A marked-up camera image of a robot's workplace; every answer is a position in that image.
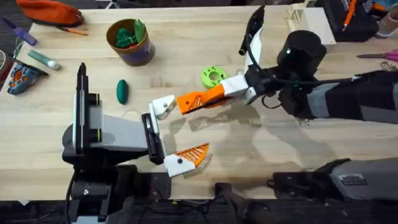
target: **glue stick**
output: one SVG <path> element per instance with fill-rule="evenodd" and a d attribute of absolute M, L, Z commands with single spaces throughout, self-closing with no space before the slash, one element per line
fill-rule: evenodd
<path fill-rule="evenodd" d="M 30 50 L 27 53 L 29 56 L 31 56 L 33 59 L 36 59 L 37 61 L 43 63 L 44 65 L 48 66 L 49 68 L 52 68 L 54 70 L 58 70 L 61 68 L 60 64 L 58 64 L 56 61 L 34 51 Z"/>

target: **green egg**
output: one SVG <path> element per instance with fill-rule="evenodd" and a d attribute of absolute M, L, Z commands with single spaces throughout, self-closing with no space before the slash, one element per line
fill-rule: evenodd
<path fill-rule="evenodd" d="M 118 86 L 116 87 L 116 96 L 119 103 L 125 105 L 127 99 L 129 98 L 129 85 L 125 80 L 120 80 Z"/>

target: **orange pen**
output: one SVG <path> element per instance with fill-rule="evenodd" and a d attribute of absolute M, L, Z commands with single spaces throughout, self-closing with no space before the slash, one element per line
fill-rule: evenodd
<path fill-rule="evenodd" d="M 344 21 L 343 31 L 346 30 L 348 24 L 351 22 L 351 19 L 354 16 L 356 1 L 357 0 L 351 0 L 351 2 L 349 3 L 349 9 L 348 9 L 348 13 L 346 16 L 346 20 Z"/>
<path fill-rule="evenodd" d="M 56 26 L 57 29 L 60 29 L 62 31 L 65 32 L 71 32 L 74 34 L 79 34 L 79 35 L 88 35 L 87 31 L 84 30 L 78 30 L 78 29 L 72 29 L 72 28 L 65 28 L 65 27 L 60 27 L 60 26 Z"/>

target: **marker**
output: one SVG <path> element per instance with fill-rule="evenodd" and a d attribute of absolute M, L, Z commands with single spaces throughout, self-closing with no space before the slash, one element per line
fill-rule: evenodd
<path fill-rule="evenodd" d="M 2 17 L 1 20 L 7 24 L 8 27 L 14 31 L 15 35 L 17 35 L 19 38 L 27 42 L 31 46 L 35 46 L 37 44 L 36 38 L 34 38 L 32 35 L 30 35 L 28 32 L 26 32 L 24 29 L 17 27 L 15 24 L 13 24 L 11 21 L 8 19 Z"/>
<path fill-rule="evenodd" d="M 48 66 L 49 68 L 52 68 L 54 70 L 58 70 L 61 68 L 61 65 L 58 64 L 56 61 L 52 60 L 51 58 L 48 58 L 34 50 L 30 50 L 27 53 L 30 57 L 32 57 L 33 59 L 41 62 L 42 64 Z"/>

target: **green object in cup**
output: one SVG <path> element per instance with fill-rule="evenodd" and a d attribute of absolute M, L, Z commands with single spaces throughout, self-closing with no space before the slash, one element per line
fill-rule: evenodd
<path fill-rule="evenodd" d="M 136 35 L 137 42 L 141 43 L 145 36 L 145 25 L 139 19 L 134 23 L 134 33 Z"/>
<path fill-rule="evenodd" d="M 120 28 L 118 34 L 116 34 L 116 46 L 122 49 L 128 48 L 130 45 L 138 44 L 136 36 L 132 35 L 131 32 L 126 28 Z"/>

